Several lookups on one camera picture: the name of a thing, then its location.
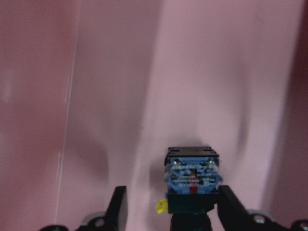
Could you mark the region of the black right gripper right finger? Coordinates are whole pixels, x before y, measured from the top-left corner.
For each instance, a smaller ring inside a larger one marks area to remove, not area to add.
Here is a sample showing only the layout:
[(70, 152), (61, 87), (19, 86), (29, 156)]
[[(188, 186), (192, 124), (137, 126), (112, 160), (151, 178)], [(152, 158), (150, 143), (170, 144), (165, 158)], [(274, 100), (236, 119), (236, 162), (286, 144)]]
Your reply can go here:
[(228, 185), (218, 187), (218, 217), (225, 231), (245, 231), (248, 211)]

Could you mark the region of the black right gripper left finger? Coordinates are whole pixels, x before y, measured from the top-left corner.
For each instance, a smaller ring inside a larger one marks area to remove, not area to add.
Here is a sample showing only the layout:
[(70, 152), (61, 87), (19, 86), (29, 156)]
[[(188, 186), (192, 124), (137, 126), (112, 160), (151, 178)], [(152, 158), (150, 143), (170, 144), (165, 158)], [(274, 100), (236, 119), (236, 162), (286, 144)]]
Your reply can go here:
[(128, 196), (126, 186), (117, 186), (105, 213), (106, 231), (125, 231), (128, 219)]

